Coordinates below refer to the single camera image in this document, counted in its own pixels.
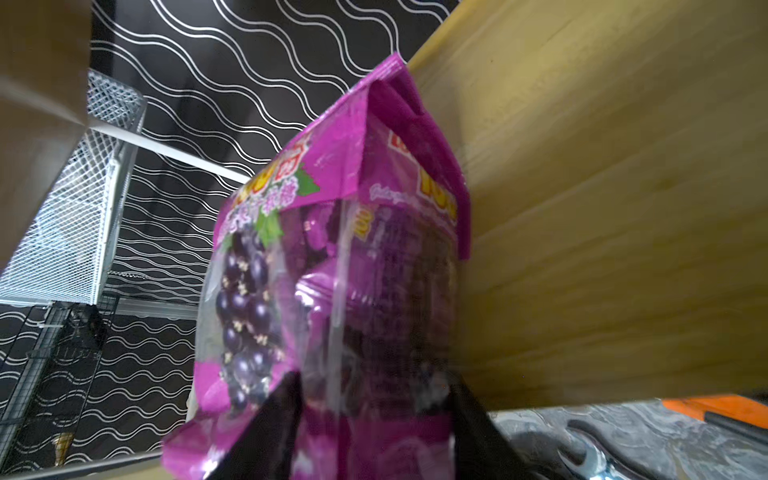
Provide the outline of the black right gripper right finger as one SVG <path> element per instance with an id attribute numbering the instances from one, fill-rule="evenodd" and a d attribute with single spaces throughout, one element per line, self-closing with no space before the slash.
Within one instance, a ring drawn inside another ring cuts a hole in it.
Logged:
<path id="1" fill-rule="evenodd" d="M 458 374 L 449 375 L 457 479 L 535 479 Z"/>

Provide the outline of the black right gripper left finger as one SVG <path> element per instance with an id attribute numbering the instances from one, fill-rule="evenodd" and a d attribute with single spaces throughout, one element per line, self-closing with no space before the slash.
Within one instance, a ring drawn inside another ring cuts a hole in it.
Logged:
<path id="1" fill-rule="evenodd" d="M 301 375 L 290 372 L 209 479 L 289 479 L 302 410 Z"/>

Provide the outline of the purple grape candy bag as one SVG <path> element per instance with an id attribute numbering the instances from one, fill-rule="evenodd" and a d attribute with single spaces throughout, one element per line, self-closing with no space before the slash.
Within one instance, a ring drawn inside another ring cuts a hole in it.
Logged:
<path id="1" fill-rule="evenodd" d="M 192 417 L 161 461 L 209 479 L 290 372 L 289 479 L 451 479 L 448 362 L 469 254 L 462 170 L 392 54 L 222 207 Z"/>

